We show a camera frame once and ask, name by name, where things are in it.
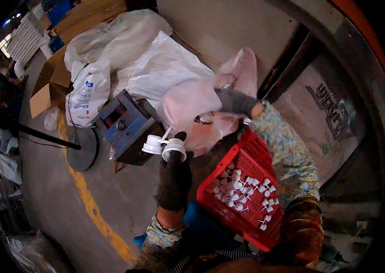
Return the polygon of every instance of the person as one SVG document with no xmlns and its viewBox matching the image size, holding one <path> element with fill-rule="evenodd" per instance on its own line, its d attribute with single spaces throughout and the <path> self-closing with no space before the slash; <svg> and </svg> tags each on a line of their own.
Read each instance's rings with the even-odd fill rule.
<svg viewBox="0 0 385 273">
<path fill-rule="evenodd" d="M 279 112 L 265 101 L 233 90 L 216 90 L 221 111 L 243 113 L 252 119 L 250 128 L 264 140 L 272 157 L 284 209 L 281 243 L 258 255 L 246 252 L 208 252 L 182 259 L 179 244 L 185 229 L 183 216 L 191 187 L 189 162 L 172 151 L 160 167 L 157 214 L 147 227 L 147 237 L 131 270 L 126 272 L 315 272 L 321 254 L 323 230 L 314 162 L 303 141 Z M 184 140 L 186 134 L 175 136 Z"/>
</svg>

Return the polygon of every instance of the black pole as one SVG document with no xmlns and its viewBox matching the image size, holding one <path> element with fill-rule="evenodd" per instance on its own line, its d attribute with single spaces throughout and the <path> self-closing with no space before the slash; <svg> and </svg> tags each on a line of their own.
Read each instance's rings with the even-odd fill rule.
<svg viewBox="0 0 385 273">
<path fill-rule="evenodd" d="M 21 132 L 24 132 L 26 134 L 30 134 L 30 135 L 32 135 L 34 137 L 39 138 L 39 139 L 47 140 L 47 141 L 50 141 L 52 143 L 63 145 L 63 146 L 66 146 L 66 147 L 69 147 L 69 148 L 72 148 L 72 149 L 75 149 L 75 150 L 80 150 L 81 149 L 80 145 L 77 145 L 77 144 L 65 141 L 63 139 L 55 138 L 55 137 L 53 137 L 51 135 L 48 135 L 48 134 L 44 134 L 44 133 L 42 133 L 40 131 L 37 131 L 37 130 L 32 129 L 32 128 L 29 128 L 27 126 L 24 126 L 21 123 L 18 123 L 18 130 L 21 131 Z"/>
</svg>

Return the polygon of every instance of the wall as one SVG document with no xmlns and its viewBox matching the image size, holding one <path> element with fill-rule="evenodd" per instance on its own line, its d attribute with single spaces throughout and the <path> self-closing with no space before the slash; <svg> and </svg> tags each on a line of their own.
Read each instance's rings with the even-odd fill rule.
<svg viewBox="0 0 385 273">
<path fill-rule="evenodd" d="M 158 0 L 157 5 L 159 14 L 182 39 L 220 63 L 243 46 L 251 47 L 258 59 L 258 86 L 298 26 L 297 21 L 262 0 Z M 194 53 L 216 71 L 216 63 Z"/>
</svg>

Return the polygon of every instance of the black cable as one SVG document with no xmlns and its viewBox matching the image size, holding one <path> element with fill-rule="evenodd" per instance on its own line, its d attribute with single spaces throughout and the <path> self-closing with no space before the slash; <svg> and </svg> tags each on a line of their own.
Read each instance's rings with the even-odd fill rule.
<svg viewBox="0 0 385 273">
<path fill-rule="evenodd" d="M 88 65 L 89 65 L 89 63 L 87 63 L 84 67 L 82 67 L 82 68 L 80 69 L 80 71 L 79 71 L 79 73 L 77 73 L 77 75 L 76 75 L 74 81 L 79 77 L 80 72 L 82 72 L 82 70 L 83 70 L 85 67 L 87 67 Z M 76 128 L 76 124 L 75 124 L 74 121 L 73 121 L 73 117 L 71 117 L 71 108 L 70 108 L 70 94 L 71 94 L 71 92 L 70 92 L 69 95 L 68 95 L 68 114 L 70 115 L 70 120 L 71 120 L 71 123 L 73 123 L 74 131 L 75 131 L 75 134 L 76 134 L 76 139 L 74 140 L 74 144 L 78 143 L 78 144 L 80 145 L 80 142 L 79 142 L 78 137 L 77 137 L 77 128 Z"/>
<path fill-rule="evenodd" d="M 51 145 L 51 144 L 47 144 L 47 143 L 39 143 L 39 142 L 36 142 L 36 141 L 34 141 L 34 140 L 25 138 L 25 137 L 23 137 L 22 135 L 20 135 L 20 138 L 27 139 L 28 141 L 31 141 L 31 142 L 34 142 L 34 143 L 40 144 L 40 145 L 51 146 L 51 147 L 56 147 L 56 148 L 61 148 L 61 149 L 68 149 L 68 148 L 69 148 L 69 147 L 59 147 L 59 146 Z"/>
</svg>

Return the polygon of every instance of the yellow floor line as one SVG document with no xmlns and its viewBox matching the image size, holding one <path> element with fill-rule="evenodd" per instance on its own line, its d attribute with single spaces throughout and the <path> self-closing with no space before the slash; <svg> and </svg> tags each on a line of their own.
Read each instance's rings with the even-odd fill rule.
<svg viewBox="0 0 385 273">
<path fill-rule="evenodd" d="M 59 138 L 68 141 L 68 136 L 66 133 L 67 127 L 65 126 L 63 112 L 60 112 L 60 118 L 58 121 L 58 132 Z M 65 162 L 67 162 L 67 150 L 61 149 L 65 156 Z M 74 178 L 76 187 L 80 192 L 80 198 L 85 204 L 86 212 L 91 217 L 94 224 L 97 226 L 98 230 L 102 235 L 108 240 L 113 248 L 118 252 L 118 254 L 129 264 L 133 264 L 136 260 L 136 255 L 129 248 L 129 246 L 124 242 L 124 240 L 113 231 L 108 223 L 100 215 L 100 209 L 97 206 L 96 201 L 92 198 L 91 192 L 86 188 L 85 178 L 80 172 L 75 172 L 70 165 L 68 165 L 68 170 Z"/>
</svg>

